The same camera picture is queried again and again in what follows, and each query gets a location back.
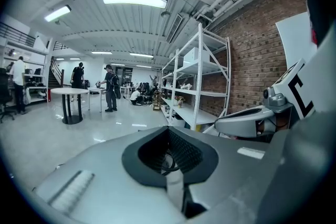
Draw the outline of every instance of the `round table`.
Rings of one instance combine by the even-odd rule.
[[[63,114],[64,114],[64,118],[62,121],[65,124],[76,124],[83,120],[80,95],[83,93],[88,93],[89,90],[75,89],[75,88],[55,88],[55,89],[52,89],[51,92],[55,94],[62,94],[62,106],[63,106]],[[77,100],[78,100],[78,115],[71,115],[71,110],[70,110],[70,95],[74,95],[74,94],[77,95]],[[67,115],[67,110],[65,106],[65,95],[67,95],[67,99],[68,99],[68,114],[69,115]]]

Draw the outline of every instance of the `gray floor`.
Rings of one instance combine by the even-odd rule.
[[[78,113],[76,101],[71,103],[73,114]],[[33,188],[59,164],[65,163],[91,145],[119,136],[167,125],[161,112],[151,106],[134,106],[128,100],[117,100],[118,111],[106,113],[105,100],[99,112],[99,95],[91,95],[88,110],[86,95],[82,98],[83,121],[75,125],[62,123],[60,95],[52,101],[27,107],[26,115],[15,120],[5,117],[0,125],[0,142],[7,158],[9,172]]]

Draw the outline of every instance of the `office chair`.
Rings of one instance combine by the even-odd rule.
[[[12,99],[13,98],[8,90],[8,75],[6,74],[6,69],[0,68],[0,104],[3,106],[3,110],[0,113],[0,123],[2,123],[2,119],[5,115],[11,116],[12,120],[14,120],[12,113],[16,115],[16,112],[9,111],[8,106],[6,105],[6,103],[10,102]]]

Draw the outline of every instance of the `air vent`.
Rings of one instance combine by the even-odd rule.
[[[178,27],[180,26],[182,20],[183,20],[183,17],[180,14],[177,14],[177,16],[175,18],[175,21],[173,22],[173,25],[170,28],[169,33],[168,33],[167,38],[166,38],[166,41],[168,43],[170,43],[172,41],[172,39],[173,39]]]

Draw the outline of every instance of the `brick wall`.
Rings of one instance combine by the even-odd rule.
[[[232,80],[228,113],[261,104],[263,90],[287,70],[275,23],[306,11],[306,0],[254,0],[212,30],[230,38]],[[225,65],[225,51],[215,56]],[[221,92],[225,87],[222,75],[203,76],[204,90]],[[218,116],[223,104],[223,98],[202,96],[200,108]]]

